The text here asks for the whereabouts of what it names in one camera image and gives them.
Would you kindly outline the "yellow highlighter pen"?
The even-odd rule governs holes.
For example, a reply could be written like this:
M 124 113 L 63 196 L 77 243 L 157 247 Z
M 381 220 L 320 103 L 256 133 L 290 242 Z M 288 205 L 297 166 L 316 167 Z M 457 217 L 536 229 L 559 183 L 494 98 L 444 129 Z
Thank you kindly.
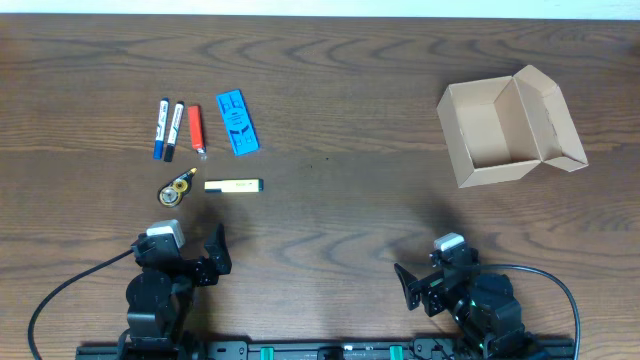
M 208 180 L 204 191 L 208 193 L 259 193 L 263 191 L 262 179 Z

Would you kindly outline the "yellow correction tape dispenser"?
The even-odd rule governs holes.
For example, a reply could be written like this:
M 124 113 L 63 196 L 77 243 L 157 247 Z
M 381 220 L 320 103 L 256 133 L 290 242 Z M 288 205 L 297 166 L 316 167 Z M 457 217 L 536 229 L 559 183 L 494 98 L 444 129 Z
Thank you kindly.
M 168 208 L 179 205 L 183 198 L 190 192 L 196 173 L 197 169 L 191 168 L 162 186 L 157 193 L 159 203 Z

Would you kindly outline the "brown cardboard box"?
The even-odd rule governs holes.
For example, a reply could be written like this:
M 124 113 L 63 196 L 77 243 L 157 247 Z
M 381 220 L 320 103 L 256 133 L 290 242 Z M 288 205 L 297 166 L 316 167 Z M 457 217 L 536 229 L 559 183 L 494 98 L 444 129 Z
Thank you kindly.
M 532 65 L 448 85 L 437 114 L 460 188 L 519 180 L 541 163 L 588 166 L 560 86 Z

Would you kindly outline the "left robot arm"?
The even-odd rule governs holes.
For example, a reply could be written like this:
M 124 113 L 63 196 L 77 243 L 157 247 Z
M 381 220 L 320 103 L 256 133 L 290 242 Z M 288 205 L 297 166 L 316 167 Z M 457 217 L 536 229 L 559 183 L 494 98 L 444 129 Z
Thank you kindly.
M 185 259 L 180 223 L 166 220 L 138 236 L 131 250 L 142 273 L 126 289 L 129 328 L 118 340 L 118 359 L 205 359 L 206 345 L 184 329 L 195 289 L 214 286 L 232 261 L 219 224 L 204 243 L 207 256 Z

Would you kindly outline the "green clamp right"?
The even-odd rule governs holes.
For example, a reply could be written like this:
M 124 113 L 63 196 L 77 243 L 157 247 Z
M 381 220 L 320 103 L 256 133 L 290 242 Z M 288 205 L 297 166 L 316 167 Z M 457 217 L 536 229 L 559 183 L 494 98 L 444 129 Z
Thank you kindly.
M 390 360 L 404 360 L 404 349 L 401 345 L 392 345 L 389 347 Z

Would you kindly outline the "green clamp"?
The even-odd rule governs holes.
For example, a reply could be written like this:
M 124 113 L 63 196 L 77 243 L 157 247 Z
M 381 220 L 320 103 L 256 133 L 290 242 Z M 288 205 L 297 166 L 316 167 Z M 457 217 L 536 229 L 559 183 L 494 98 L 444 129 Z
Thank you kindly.
M 390 360 L 404 360 L 404 349 L 401 345 L 392 345 L 389 347 Z
M 275 360 L 275 350 L 273 347 L 262 347 L 260 349 L 260 360 Z

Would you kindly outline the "black capped whiteboard marker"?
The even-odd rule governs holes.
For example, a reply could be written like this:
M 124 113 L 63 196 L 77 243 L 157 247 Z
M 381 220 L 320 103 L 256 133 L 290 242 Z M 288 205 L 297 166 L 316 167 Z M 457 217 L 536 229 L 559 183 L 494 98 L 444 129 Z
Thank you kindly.
M 169 130 L 169 136 L 166 144 L 166 151 L 163 158 L 165 162 L 171 162 L 173 160 L 183 112 L 184 112 L 184 103 L 182 101 L 179 101 L 176 103 L 174 107 L 171 126 Z

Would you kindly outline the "green clamp left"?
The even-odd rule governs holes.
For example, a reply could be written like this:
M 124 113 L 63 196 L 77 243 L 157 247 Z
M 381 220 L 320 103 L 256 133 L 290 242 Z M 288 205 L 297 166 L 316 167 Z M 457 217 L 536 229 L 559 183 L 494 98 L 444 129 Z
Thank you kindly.
M 275 360 L 275 350 L 273 347 L 262 347 L 260 349 L 260 360 Z

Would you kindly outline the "blue capped whiteboard marker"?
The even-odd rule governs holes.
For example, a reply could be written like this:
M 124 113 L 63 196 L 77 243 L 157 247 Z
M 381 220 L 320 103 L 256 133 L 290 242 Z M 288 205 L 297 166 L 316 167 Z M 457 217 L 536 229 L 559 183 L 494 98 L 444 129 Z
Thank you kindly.
M 169 99 L 162 98 L 159 102 L 156 134 L 154 139 L 153 159 L 160 160 L 163 157 L 166 123 L 168 119 Z

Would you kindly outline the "black aluminium mounting rail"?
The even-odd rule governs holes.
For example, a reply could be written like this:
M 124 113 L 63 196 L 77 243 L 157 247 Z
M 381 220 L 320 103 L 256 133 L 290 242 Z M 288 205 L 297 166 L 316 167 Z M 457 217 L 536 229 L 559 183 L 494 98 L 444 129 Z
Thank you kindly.
M 411 341 L 364 341 L 319 343 L 247 343 L 244 341 L 217 341 L 193 355 L 184 350 L 151 350 L 133 346 L 80 346 L 76 360 L 114 359 L 206 359 L 206 360 L 260 360 L 262 347 L 273 347 L 275 360 L 390 360 L 389 347 L 401 345 L 404 360 L 411 359 L 462 359 L 455 348 L 455 341 L 446 338 L 417 338 Z

